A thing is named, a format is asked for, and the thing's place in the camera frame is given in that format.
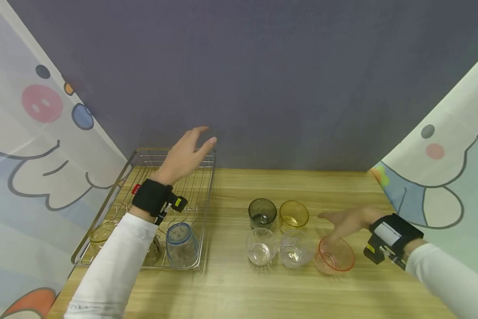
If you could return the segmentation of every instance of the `wooden table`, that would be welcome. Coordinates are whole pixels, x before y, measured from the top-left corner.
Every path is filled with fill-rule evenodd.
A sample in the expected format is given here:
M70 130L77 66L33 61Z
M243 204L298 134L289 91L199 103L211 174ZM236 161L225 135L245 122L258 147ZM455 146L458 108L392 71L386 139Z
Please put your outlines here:
M253 266L245 238L248 205L255 198L271 199L278 209L289 199L302 202L310 212L306 231L315 248L333 227L317 218L319 212L359 205L393 212L369 172L216 169L203 266L197 271L142 270L125 318L454 318L411 275L363 256L366 230L346 238L356 265L340 276L320 274L313 262L287 269L278 256L271 265ZM63 316L86 269L74 270L48 318Z

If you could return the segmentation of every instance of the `red tag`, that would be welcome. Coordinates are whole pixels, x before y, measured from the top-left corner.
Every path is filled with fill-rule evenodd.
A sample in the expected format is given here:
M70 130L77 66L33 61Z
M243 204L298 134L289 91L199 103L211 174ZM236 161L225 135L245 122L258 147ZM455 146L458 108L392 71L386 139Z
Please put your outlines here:
M140 186L140 184L136 184L136 186L134 186L134 188L132 189L131 194L136 194L138 192L138 189L140 189Z

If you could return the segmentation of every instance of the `yellow label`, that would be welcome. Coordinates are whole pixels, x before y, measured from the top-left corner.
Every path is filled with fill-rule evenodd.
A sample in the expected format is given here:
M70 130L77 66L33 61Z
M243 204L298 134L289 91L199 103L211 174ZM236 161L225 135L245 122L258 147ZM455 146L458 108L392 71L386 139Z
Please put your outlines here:
M370 249L375 254L375 249L370 244L366 244L366 248Z

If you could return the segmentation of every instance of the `purple wall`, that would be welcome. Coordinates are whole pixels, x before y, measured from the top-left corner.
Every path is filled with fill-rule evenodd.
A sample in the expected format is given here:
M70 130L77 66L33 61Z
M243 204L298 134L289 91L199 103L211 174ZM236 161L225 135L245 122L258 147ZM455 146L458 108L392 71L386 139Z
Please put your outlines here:
M367 170L478 60L466 1L9 3L126 156L207 124L221 167Z

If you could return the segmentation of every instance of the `white sleeve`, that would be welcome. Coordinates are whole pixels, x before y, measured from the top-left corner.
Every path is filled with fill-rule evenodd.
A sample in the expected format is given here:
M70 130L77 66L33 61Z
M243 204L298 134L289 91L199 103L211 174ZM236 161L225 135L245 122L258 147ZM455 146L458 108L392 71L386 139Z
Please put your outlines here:
M459 319L478 319L478 275L432 244L416 248L406 271L437 296Z
M64 318L122 318L157 228L125 214L88 268Z

